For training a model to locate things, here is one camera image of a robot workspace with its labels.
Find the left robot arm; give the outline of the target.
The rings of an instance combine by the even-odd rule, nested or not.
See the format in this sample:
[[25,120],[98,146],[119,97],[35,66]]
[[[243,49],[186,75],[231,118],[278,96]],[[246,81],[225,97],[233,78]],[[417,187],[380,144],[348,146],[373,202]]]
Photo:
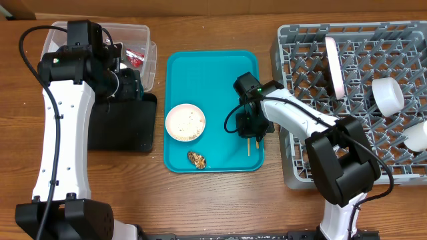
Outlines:
[[87,147],[96,98],[121,85],[118,45],[76,43],[45,53],[32,68],[43,88],[45,132],[32,202],[15,220],[33,239],[143,239],[139,225],[115,220],[107,203],[91,199]]

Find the red silver wrapper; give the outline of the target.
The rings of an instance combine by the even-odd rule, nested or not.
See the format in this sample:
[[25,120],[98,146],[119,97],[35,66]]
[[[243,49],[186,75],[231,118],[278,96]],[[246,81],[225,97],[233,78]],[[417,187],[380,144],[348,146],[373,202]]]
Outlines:
[[145,61],[145,55],[142,53],[139,53],[137,51],[133,51],[131,49],[126,49],[125,51],[127,60],[134,66],[139,67],[143,65],[143,62]]

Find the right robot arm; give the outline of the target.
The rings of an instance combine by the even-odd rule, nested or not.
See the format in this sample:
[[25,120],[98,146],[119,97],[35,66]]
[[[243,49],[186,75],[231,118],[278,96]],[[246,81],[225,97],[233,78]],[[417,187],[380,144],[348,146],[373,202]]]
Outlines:
[[317,190],[326,200],[323,219],[311,239],[379,239],[356,227],[361,204],[381,176],[362,124],[355,117],[325,115],[295,98],[281,83],[262,85],[250,74],[234,83],[243,113],[236,133],[261,141],[277,123],[304,142]]

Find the grey-blue bowl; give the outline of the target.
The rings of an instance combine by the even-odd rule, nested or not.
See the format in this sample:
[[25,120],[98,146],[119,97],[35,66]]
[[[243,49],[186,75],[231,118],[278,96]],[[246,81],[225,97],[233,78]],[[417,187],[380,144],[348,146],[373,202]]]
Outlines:
[[374,100],[381,114],[389,117],[404,108],[404,96],[398,82],[391,77],[372,82]]

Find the white cup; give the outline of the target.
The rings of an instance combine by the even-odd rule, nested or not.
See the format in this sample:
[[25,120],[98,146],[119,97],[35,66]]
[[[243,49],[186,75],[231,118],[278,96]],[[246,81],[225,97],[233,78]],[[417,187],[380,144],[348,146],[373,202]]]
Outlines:
[[404,141],[405,146],[412,151],[421,152],[426,150],[427,133],[426,133],[427,122],[421,122],[413,125],[403,131],[403,135],[406,137]]

